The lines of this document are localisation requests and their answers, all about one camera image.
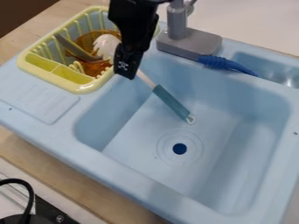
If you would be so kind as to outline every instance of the gray faucet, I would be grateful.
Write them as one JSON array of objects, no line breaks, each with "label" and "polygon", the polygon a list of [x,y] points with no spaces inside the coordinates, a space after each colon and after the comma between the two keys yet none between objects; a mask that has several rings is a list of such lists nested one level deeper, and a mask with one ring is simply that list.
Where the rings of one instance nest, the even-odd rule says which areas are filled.
[{"label": "gray faucet", "polygon": [[193,13],[196,2],[197,0],[170,2],[167,7],[167,29],[157,37],[158,50],[189,60],[198,60],[200,55],[217,53],[222,44],[220,36],[187,26],[187,17]]}]

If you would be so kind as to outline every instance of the white background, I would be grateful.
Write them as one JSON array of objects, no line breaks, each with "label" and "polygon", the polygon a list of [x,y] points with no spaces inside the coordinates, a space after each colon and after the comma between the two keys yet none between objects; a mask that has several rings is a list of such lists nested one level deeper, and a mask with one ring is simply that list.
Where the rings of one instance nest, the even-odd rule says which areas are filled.
[{"label": "white background", "polygon": [[[163,21],[166,6],[158,10]],[[198,0],[188,24],[225,38],[299,55],[299,0]]]}]

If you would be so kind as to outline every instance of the yellow dish rack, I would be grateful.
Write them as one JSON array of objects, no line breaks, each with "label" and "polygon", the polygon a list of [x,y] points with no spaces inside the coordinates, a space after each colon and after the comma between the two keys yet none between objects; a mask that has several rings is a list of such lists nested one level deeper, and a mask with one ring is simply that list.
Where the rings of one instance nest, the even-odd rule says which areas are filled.
[{"label": "yellow dish rack", "polygon": [[74,94],[93,92],[113,75],[113,68],[106,67],[97,77],[84,74],[84,69],[74,57],[66,57],[66,49],[53,36],[55,33],[74,41],[96,30],[113,30],[117,27],[108,20],[108,7],[90,7],[50,32],[40,41],[24,50],[17,59],[18,67],[28,74],[64,88]]}]

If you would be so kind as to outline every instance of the light blue sink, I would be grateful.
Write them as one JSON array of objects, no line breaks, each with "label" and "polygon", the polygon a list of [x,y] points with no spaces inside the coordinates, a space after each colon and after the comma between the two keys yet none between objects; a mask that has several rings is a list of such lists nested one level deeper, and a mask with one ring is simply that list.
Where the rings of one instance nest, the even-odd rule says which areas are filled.
[{"label": "light blue sink", "polygon": [[[256,59],[299,67],[229,39],[219,56],[246,58],[253,70]],[[196,116],[194,125],[138,78],[115,76],[75,95],[21,72],[16,59],[0,68],[0,122],[173,223],[280,223],[299,171],[299,90],[203,68],[159,52],[155,41],[141,69]]]}]

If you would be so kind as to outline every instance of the blue cable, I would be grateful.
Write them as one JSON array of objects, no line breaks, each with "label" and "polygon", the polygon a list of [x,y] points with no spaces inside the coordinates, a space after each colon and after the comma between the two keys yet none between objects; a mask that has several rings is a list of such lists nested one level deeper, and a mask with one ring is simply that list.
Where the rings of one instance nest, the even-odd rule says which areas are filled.
[{"label": "blue cable", "polygon": [[250,74],[252,76],[258,77],[256,73],[245,68],[239,63],[218,56],[212,56],[212,55],[200,56],[198,58],[198,62],[204,64],[206,67],[210,67],[214,69],[234,70],[234,71],[242,72],[244,74]]}]

